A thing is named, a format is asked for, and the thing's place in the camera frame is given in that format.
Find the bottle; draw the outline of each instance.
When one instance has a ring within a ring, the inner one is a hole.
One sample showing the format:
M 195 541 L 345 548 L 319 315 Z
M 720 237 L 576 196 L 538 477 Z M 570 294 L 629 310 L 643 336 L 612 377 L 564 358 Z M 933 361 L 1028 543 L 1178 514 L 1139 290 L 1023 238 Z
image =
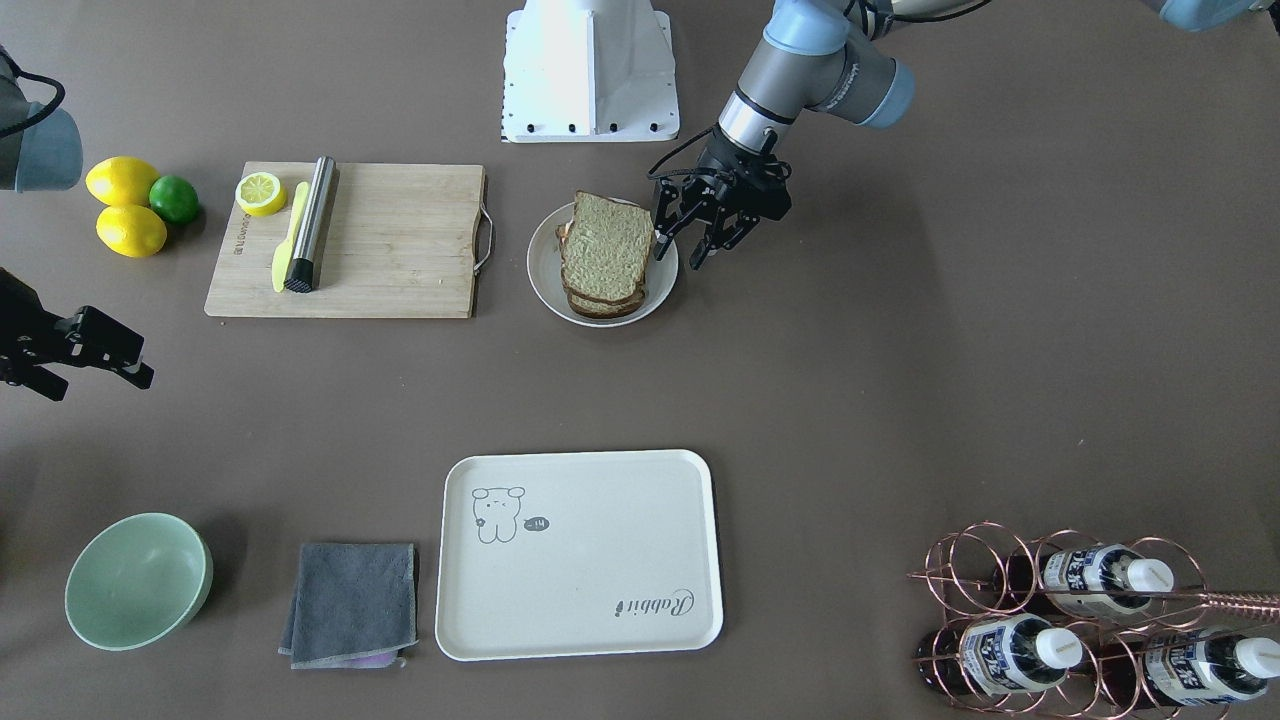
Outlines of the bottle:
M 975 691 L 987 696 L 1047 691 L 1083 653 L 1075 633 L 1023 612 L 929 633 L 915 657 L 946 656 L 918 662 L 920 678 L 934 691 L 959 697 Z
M 1007 561 L 1007 577 L 997 568 L 992 583 L 1007 582 L 1004 606 L 1016 605 L 1019 597 L 1036 587 L 1032 559 L 1015 555 Z M 1151 605 L 1151 598 L 1134 594 L 1108 594 L 1116 591 L 1169 592 L 1174 589 L 1174 571 L 1161 560 L 1147 559 L 1123 544 L 1098 544 L 1082 550 L 1064 550 L 1039 559 L 1041 582 L 1048 592 L 1034 593 L 1024 609 L 1046 618 L 1085 618 L 1125 623 Z M 1053 591 L 1088 591 L 1065 594 Z
M 1280 676 L 1280 643 L 1270 638 L 1222 635 L 1225 628 L 1204 628 L 1152 639 L 1142 650 L 1129 643 L 1137 659 L 1116 644 L 1098 652 L 1112 700 L 1134 710 L 1184 705 L 1226 705 L 1253 700 L 1267 692 L 1267 680 Z M 1138 673 L 1147 692 L 1138 688 Z

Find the tabletop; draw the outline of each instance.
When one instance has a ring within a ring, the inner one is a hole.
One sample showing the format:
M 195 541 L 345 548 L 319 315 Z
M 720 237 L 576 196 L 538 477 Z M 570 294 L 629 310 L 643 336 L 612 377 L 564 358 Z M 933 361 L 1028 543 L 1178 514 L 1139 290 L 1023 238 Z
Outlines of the tabletop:
M 687 138 L 772 4 L 654 6 Z M 895 32 L 878 46 L 918 79 L 901 123 L 805 113 L 777 150 L 790 214 L 684 266 L 650 316 L 593 329 L 539 302 L 530 236 L 576 190 L 648 206 L 645 170 L 678 141 L 503 143 L 516 9 L 0 5 L 0 42 L 67 86 L 86 167 L 145 158 L 204 208 L 138 260 L 95 237 L 83 183 L 0 195 L 0 265 L 54 313 L 93 305 L 140 332 L 156 373 L 138 391 L 64 368 L 63 402 L 0 392 L 0 715 L 957 717 L 915 676 L 941 615 L 908 574 L 978 520 L 1158 534 L 1216 587 L 1280 589 L 1280 38 L 1265 15 L 1190 35 L 1140 3 L 993 3 Z M 244 163 L 321 154 L 484 165 L 497 245 L 474 318 L 205 314 Z M 439 651 L 456 462 L 650 448 L 710 469 L 714 643 Z M 212 592 L 161 642 L 91 648 L 63 616 L 67 574 L 145 511 L 204 534 Z M 292 671 L 276 655 L 315 541 L 415 543 L 421 642 L 403 669 Z

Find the white plate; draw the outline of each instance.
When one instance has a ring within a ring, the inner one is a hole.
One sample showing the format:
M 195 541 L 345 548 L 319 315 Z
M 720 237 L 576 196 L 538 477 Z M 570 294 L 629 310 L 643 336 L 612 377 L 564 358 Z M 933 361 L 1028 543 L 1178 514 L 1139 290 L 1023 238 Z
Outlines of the white plate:
M 568 306 L 564 286 L 561 284 L 559 240 L 556 237 L 556 225 L 564 224 L 571 219 L 573 219 L 572 202 L 547 215 L 543 224 L 534 231 L 534 238 L 529 241 L 529 282 L 532 283 L 534 292 L 538 293 L 544 305 L 550 307 L 552 313 L 589 328 L 612 328 L 644 318 L 657 310 L 662 301 L 671 295 L 671 288 L 676 286 L 676 275 L 680 273 L 680 255 L 676 252 L 675 245 L 667 249 L 667 255 L 660 263 L 653 259 L 652 252 L 649 254 L 644 302 L 634 313 L 609 320 L 596 320 L 575 313 Z
M 723 623 L 710 480 L 687 450 L 458 462 L 435 642 L 461 661 L 708 646 Z

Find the mint green bowl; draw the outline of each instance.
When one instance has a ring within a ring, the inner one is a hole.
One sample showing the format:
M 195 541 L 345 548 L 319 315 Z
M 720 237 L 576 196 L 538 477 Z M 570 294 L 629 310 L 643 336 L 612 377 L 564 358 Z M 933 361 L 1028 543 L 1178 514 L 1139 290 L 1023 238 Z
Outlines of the mint green bowl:
M 134 650 L 183 626 L 209 596 L 214 562 L 191 525 L 164 512 L 125 518 L 81 552 L 67 621 L 101 650 Z

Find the cartoon bear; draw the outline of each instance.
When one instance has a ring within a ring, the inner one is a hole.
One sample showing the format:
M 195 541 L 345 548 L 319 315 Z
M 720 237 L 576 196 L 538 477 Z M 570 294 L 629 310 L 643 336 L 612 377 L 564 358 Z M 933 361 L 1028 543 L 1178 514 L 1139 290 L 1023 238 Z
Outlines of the cartoon bear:
M 471 512 L 476 516 L 480 542 L 511 542 L 516 537 L 516 515 L 525 488 L 476 488 L 471 491 Z

